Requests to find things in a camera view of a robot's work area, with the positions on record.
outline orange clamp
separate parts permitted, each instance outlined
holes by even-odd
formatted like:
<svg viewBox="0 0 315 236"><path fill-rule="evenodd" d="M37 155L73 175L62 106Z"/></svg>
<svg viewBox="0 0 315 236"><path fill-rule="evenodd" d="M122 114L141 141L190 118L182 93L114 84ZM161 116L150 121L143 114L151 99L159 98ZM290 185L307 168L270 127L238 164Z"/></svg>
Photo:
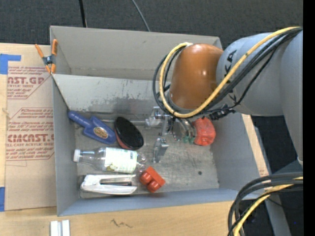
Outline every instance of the orange clamp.
<svg viewBox="0 0 315 236"><path fill-rule="evenodd" d="M142 173L139 181L143 185L146 185L148 191L152 193L156 192L165 184L165 180L151 166Z"/></svg>
<svg viewBox="0 0 315 236"><path fill-rule="evenodd" d="M55 73L56 72L56 65L55 65L55 57L57 56L57 47L58 47L58 41L56 39L53 40L53 44L52 44L52 54L49 57L45 57L41 48L39 47L39 45L35 44L35 47L37 49L37 52L39 54L39 56L43 59L44 64L45 64L45 68L47 70L47 72L49 73Z"/></svg>

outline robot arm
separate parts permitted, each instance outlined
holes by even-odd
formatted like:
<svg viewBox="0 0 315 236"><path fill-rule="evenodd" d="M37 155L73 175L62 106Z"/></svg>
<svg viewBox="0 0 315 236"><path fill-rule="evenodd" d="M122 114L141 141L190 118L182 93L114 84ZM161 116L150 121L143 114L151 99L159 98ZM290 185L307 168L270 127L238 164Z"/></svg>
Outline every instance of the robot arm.
<svg viewBox="0 0 315 236"><path fill-rule="evenodd" d="M175 56L168 89L169 60ZM162 63L159 105L177 118L209 115L218 119L235 111L284 116L303 165L302 74L301 27L242 38L224 51L206 44L183 43Z"/></svg>

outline red object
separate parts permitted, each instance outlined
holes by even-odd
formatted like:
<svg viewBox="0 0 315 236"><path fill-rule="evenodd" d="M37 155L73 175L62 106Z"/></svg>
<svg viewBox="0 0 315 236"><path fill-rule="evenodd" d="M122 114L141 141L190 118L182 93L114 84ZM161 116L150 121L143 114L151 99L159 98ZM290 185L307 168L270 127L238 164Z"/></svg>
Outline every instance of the red object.
<svg viewBox="0 0 315 236"><path fill-rule="evenodd" d="M148 191L152 193L156 192L165 184L165 180L151 166L142 173L139 181L143 185L146 185Z"/></svg>
<svg viewBox="0 0 315 236"><path fill-rule="evenodd" d="M194 140L195 144L207 146L213 143L216 137L216 131L212 122L208 118L199 118L192 124L197 131L197 135Z"/></svg>

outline bottle cap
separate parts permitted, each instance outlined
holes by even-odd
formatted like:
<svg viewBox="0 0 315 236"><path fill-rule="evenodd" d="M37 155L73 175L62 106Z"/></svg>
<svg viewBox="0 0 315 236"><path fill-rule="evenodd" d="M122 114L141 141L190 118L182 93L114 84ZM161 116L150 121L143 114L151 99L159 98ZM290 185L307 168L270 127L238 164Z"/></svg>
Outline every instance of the bottle cap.
<svg viewBox="0 0 315 236"><path fill-rule="evenodd" d="M74 150L73 161L79 162L81 151L79 149Z"/></svg>

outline blue tape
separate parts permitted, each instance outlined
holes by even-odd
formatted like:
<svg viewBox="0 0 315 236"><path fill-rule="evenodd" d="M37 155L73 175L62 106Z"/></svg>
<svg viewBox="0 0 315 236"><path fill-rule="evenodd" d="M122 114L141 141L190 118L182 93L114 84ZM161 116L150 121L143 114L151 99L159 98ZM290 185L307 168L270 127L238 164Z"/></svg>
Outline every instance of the blue tape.
<svg viewBox="0 0 315 236"><path fill-rule="evenodd" d="M0 211L4 211L4 187L0 187Z"/></svg>
<svg viewBox="0 0 315 236"><path fill-rule="evenodd" d="M8 74L9 61L21 61L21 55L0 54L0 74Z"/></svg>

